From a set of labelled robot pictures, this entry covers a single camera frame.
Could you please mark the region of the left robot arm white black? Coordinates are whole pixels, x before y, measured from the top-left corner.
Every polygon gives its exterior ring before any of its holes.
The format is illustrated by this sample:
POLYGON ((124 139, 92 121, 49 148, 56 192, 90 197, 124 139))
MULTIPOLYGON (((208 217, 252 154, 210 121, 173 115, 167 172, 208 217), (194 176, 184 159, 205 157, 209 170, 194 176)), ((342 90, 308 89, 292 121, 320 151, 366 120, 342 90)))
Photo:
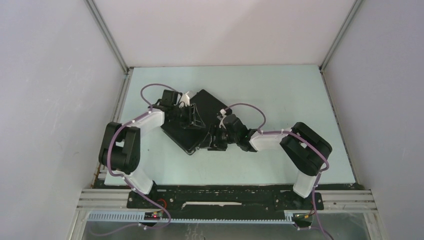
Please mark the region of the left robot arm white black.
POLYGON ((138 201, 145 208, 153 208, 158 194, 152 191, 155 182, 139 166, 141 139, 154 129, 169 122, 177 122, 184 129, 204 129, 192 92, 164 90, 156 103, 149 103, 146 112, 126 122, 106 125, 99 151, 99 162, 109 174, 121 178, 133 190, 140 192, 138 201))

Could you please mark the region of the black aluminium poker case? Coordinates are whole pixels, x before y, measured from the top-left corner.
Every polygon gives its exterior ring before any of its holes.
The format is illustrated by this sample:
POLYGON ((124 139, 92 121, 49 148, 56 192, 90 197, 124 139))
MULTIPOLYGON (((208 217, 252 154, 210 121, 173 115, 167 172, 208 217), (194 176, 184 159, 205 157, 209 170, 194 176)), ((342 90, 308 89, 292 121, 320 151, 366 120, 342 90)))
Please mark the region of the black aluminium poker case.
POLYGON ((205 123, 205 128, 184 129, 177 121, 165 122, 161 129, 189 156, 194 154, 197 147, 206 138, 210 126, 218 121, 218 113, 227 106, 219 99, 202 89, 190 100, 196 104, 200 118, 205 123))

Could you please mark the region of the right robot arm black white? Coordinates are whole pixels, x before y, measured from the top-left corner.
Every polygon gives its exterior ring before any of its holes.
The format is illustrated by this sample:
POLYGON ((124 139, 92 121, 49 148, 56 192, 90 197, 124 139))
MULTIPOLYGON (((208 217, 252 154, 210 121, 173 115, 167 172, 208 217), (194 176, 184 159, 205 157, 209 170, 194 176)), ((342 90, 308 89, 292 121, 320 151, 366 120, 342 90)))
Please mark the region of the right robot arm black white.
POLYGON ((235 114, 211 125, 198 148, 226 151, 231 144, 253 153, 283 150, 298 170, 290 196, 291 204, 297 209, 310 204, 310 194, 321 173, 329 168, 328 158, 333 151, 329 142, 303 122, 297 122, 290 129, 262 131, 247 128, 235 114))

